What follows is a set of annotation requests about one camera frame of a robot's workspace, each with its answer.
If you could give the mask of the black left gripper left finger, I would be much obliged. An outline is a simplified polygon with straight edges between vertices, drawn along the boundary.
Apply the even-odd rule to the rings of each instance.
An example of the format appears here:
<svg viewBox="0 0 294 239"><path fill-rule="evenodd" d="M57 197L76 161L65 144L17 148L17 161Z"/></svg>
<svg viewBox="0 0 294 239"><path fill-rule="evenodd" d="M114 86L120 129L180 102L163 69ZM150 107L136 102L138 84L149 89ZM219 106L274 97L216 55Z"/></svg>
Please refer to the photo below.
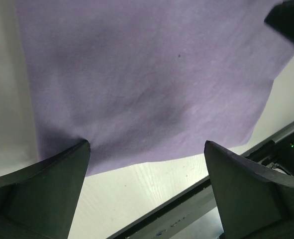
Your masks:
<svg viewBox="0 0 294 239"><path fill-rule="evenodd" d="M88 141L0 177L0 239L68 238L90 159Z"/></svg>

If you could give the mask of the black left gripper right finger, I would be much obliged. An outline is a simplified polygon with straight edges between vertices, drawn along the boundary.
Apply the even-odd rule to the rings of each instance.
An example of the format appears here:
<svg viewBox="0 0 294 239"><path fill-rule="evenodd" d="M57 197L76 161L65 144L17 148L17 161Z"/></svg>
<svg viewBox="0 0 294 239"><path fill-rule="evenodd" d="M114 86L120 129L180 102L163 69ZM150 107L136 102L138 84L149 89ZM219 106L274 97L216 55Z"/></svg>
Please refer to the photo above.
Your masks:
<svg viewBox="0 0 294 239"><path fill-rule="evenodd" d="M227 239L294 239L294 176L207 141L204 156Z"/></svg>

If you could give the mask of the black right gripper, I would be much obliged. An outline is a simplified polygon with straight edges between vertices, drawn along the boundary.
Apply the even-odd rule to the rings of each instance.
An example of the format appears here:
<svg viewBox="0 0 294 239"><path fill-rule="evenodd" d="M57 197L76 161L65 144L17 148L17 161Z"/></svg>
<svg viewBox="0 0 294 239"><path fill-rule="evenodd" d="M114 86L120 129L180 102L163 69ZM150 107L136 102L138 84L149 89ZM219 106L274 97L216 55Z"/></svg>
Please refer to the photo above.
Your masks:
<svg viewBox="0 0 294 239"><path fill-rule="evenodd" d="M275 5L264 23L294 44L294 0Z"/></svg>

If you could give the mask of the purple t-shirt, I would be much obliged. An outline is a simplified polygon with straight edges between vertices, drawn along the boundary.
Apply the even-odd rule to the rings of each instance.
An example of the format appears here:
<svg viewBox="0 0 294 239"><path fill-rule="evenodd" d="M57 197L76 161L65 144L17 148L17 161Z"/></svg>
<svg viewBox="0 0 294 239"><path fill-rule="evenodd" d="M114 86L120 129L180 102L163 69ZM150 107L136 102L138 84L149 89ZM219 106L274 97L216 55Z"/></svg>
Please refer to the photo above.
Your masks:
<svg viewBox="0 0 294 239"><path fill-rule="evenodd" d="M87 174L250 139L294 46L275 0L17 0L39 157L85 139Z"/></svg>

